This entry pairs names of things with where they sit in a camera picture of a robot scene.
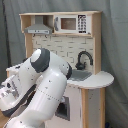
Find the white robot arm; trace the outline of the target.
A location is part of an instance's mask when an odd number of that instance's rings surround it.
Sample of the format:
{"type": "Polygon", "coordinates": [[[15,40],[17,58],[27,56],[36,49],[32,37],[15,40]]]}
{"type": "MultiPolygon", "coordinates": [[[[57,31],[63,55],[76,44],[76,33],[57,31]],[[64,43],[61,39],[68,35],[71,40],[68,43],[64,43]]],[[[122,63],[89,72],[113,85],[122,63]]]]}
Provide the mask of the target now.
{"type": "Polygon", "coordinates": [[[0,84],[0,110],[9,117],[3,128],[39,128],[51,119],[71,74],[68,62],[48,49],[37,49],[0,84]]]}

